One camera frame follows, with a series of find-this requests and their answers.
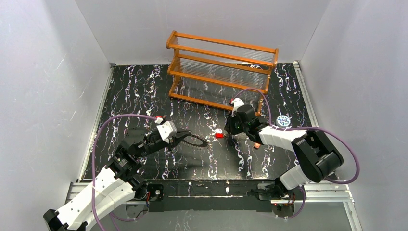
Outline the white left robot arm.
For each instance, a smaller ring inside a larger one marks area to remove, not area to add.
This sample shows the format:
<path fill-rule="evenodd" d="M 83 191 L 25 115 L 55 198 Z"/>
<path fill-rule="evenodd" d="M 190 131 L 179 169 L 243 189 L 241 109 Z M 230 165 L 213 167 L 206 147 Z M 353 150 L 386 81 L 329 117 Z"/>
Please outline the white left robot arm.
<path fill-rule="evenodd" d="M 180 144 L 191 131 L 180 130 L 169 142 L 161 139 L 157 130 L 148 133 L 130 129 L 95 179 L 78 195 L 57 210 L 49 209 L 43 215 L 50 231 L 89 231 L 99 218 L 130 200 L 162 200 L 163 187 L 150 186 L 138 170 L 140 159 L 164 148 Z"/>

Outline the metal oval keyring holder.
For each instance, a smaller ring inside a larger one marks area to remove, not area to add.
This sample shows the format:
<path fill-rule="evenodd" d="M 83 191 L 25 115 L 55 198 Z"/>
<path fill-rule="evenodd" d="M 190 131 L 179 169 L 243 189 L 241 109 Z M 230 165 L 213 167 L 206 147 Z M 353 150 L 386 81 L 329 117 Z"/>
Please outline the metal oval keyring holder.
<path fill-rule="evenodd" d="M 206 138 L 200 137 L 195 134 L 188 135 L 181 141 L 181 143 L 197 149 L 205 149 L 210 146 Z"/>

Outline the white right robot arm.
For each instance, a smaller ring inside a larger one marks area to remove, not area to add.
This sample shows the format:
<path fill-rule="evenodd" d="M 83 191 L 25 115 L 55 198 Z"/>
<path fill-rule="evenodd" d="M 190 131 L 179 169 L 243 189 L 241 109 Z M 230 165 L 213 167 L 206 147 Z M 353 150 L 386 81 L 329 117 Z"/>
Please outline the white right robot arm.
<path fill-rule="evenodd" d="M 299 164 L 274 179 L 273 191 L 280 194 L 306 183 L 319 183 L 344 162 L 323 131 L 275 128 L 256 116 L 252 106 L 242 102 L 233 103 L 224 129 L 229 135 L 245 133 L 260 145 L 273 145 L 294 152 Z"/>

